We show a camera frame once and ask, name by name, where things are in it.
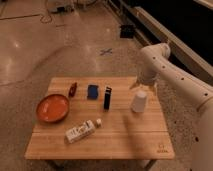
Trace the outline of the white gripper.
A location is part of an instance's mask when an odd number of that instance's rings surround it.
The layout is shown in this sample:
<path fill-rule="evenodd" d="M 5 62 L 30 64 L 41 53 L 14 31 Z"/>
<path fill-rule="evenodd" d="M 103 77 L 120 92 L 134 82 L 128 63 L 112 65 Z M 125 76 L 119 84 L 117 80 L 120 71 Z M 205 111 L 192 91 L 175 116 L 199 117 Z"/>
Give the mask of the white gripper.
<path fill-rule="evenodd" d="M 144 75 L 138 75 L 136 80 L 131 84 L 130 88 L 136 88 L 139 86 L 147 86 L 150 91 L 154 94 L 157 93 L 157 85 L 156 85 L 156 78 L 155 77 L 146 77 Z"/>

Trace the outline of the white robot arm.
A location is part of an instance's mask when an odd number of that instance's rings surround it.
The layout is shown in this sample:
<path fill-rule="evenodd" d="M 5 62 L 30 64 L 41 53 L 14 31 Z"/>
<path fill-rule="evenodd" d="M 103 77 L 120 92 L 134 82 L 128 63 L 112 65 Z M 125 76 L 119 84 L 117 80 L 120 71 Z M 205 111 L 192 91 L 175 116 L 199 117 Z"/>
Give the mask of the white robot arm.
<path fill-rule="evenodd" d="M 171 50 L 166 43 L 145 46 L 140 54 L 143 65 L 139 83 L 153 86 L 160 75 L 200 114 L 190 171 L 213 171 L 213 86 L 169 62 Z"/>

